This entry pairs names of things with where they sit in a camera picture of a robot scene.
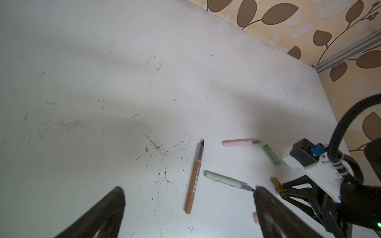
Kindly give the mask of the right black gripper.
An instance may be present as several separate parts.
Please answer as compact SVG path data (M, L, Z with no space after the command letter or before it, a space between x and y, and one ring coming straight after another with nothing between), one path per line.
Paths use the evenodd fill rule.
M336 238L352 237L353 225L340 218L338 204L308 176L304 175L282 184L279 194L282 199L305 212Z

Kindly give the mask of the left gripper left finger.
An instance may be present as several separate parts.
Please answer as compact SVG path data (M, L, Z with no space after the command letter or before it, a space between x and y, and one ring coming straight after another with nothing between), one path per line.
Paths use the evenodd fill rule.
M126 198L121 187L116 186L90 208L58 238L116 238L121 227Z

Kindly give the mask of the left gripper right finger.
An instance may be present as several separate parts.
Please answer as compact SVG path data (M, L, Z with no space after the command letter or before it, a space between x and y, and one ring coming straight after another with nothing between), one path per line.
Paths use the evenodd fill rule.
M254 201L265 238L321 237L265 187L257 186L254 189Z

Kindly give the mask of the brown pen cap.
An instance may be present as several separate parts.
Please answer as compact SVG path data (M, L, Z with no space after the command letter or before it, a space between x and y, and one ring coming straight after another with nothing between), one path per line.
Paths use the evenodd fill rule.
M278 193L285 191L285 188L283 187L282 183L275 176L271 176L270 181L272 182Z

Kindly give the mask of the pink pen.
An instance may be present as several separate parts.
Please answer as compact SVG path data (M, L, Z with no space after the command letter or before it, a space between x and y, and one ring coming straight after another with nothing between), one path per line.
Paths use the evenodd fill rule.
M260 144L261 140L259 139L234 139L234 140L225 140L222 142L224 147L236 147L236 146L249 146L253 144Z

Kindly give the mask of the brown pen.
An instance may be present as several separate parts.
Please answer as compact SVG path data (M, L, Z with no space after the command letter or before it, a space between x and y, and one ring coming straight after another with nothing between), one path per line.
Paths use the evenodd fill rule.
M192 175L191 175L191 179L190 179L189 190L188 190L187 199L186 199L186 203L185 203L185 213L188 215L191 214L191 211L192 211L195 191L196 191L197 182L198 182L201 164L202 164L204 144L205 144L205 141L202 140L201 143L199 144L197 155L196 155L196 158L195 158L195 161L193 164L193 170L192 170Z

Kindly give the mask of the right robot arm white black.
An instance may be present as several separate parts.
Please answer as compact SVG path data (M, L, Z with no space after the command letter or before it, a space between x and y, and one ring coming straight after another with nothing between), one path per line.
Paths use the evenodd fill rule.
M360 165L339 150L352 122L366 109L380 104L380 94L352 106L339 121L329 144L307 139L289 147L283 161L303 176L271 182L282 199L301 209L337 238L350 238L354 225L381 232L381 189L364 185Z

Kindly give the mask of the pink pen cap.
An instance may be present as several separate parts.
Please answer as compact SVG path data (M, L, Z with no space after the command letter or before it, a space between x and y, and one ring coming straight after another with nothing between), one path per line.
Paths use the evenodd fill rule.
M254 220L255 220L255 223L259 226L260 223L259 223L259 217L258 217L257 212L254 212Z

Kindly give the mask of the green pen cap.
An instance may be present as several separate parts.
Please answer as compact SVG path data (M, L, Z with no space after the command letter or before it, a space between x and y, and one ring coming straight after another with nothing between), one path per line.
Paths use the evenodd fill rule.
M275 152L272 150L272 148L266 144L263 146L264 152L267 155L267 157L270 159L270 161L275 165L281 165L281 160L278 158L278 156L275 154Z

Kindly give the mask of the green pen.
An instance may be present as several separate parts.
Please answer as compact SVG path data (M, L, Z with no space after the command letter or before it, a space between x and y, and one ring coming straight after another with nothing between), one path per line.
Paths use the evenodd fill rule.
M242 189L242 190L246 190L246 191L254 191L254 189L251 186L247 185L246 183L240 182L240 181L233 179L233 178L230 178L230 177L226 177L226 176L216 174L216 173L213 173L210 171L205 171L204 176L207 179L210 179L214 182L219 182L219 183L222 183L224 185L228 185L228 186L238 188L238 189Z

